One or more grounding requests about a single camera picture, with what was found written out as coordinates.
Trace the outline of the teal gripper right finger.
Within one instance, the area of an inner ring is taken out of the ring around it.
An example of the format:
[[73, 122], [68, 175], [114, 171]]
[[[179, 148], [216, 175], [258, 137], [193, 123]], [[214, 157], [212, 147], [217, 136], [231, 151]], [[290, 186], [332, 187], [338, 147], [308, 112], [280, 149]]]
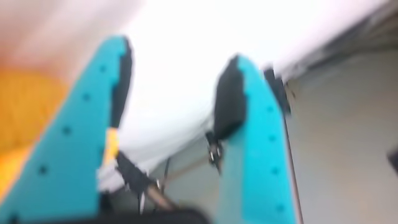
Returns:
[[220, 145], [217, 223], [298, 222], [284, 111], [257, 66], [234, 56], [220, 75], [213, 133]]

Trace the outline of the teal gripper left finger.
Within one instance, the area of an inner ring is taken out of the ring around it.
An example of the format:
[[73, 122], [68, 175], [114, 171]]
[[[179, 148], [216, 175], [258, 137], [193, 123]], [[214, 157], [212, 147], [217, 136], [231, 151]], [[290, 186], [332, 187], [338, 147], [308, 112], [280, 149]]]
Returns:
[[123, 115], [132, 65], [126, 36], [112, 36], [98, 47], [2, 201], [2, 223], [98, 218], [96, 173], [105, 155], [106, 132], [117, 128]]

